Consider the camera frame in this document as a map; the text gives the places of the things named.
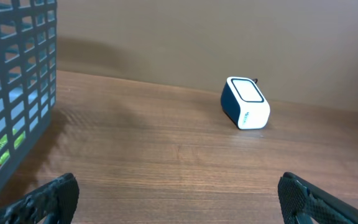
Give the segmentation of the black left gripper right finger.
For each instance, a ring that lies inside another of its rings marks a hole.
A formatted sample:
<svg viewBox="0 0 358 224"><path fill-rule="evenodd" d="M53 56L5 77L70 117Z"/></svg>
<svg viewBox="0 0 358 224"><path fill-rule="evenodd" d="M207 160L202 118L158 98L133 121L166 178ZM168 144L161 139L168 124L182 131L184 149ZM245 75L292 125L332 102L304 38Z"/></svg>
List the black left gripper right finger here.
<svg viewBox="0 0 358 224"><path fill-rule="evenodd" d="M285 224L358 224L358 209L291 172L280 178L278 198Z"/></svg>

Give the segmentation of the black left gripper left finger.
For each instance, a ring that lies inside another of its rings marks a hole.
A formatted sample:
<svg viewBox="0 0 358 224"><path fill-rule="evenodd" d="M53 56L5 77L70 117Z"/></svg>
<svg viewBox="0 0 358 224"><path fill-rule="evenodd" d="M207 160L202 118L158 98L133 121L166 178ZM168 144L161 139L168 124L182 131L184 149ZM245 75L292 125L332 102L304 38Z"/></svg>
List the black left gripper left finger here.
<svg viewBox="0 0 358 224"><path fill-rule="evenodd" d="M79 186L66 173L0 209L1 224L70 224L79 199Z"/></svg>

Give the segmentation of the green snack bag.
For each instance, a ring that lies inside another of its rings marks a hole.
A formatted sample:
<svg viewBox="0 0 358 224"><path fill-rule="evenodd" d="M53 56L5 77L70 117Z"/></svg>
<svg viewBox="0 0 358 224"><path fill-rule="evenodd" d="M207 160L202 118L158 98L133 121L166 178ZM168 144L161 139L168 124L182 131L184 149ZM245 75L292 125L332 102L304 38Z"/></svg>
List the green snack bag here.
<svg viewBox="0 0 358 224"><path fill-rule="evenodd" d="M22 142L25 140L25 131L23 131L14 141L14 149L17 149ZM7 135L5 134L0 139L0 151L4 148L4 146L7 144ZM9 150L7 149L2 156L0 157L0 168L4 165L4 163L10 158Z"/></svg>

